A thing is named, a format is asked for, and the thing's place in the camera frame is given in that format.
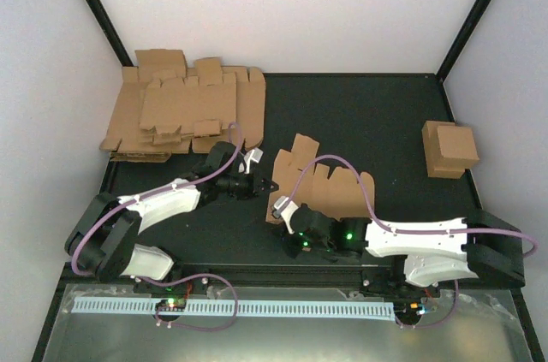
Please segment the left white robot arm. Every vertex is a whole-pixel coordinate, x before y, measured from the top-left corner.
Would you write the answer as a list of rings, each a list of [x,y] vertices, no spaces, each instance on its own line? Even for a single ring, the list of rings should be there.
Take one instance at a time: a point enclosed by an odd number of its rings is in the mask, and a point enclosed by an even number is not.
[[[221,141],[203,163],[161,187],[125,196],[96,195],[65,241],[72,271],[101,282],[139,277],[154,281],[165,293],[177,291],[182,269],[161,248],[139,244],[139,235],[221,195],[244,200],[275,192],[279,186],[263,173],[262,156],[258,148],[242,153],[238,145]]]

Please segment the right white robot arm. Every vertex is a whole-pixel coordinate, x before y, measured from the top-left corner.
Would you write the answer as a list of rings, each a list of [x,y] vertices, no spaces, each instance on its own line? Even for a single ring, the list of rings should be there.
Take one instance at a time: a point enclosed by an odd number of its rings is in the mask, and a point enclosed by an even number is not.
[[[283,248],[291,257],[315,254],[333,264],[391,268],[381,290],[408,296],[417,288],[466,280],[483,289],[523,288],[520,231],[483,210],[429,223],[386,222],[368,217],[335,219],[281,197],[272,215],[283,222]]]

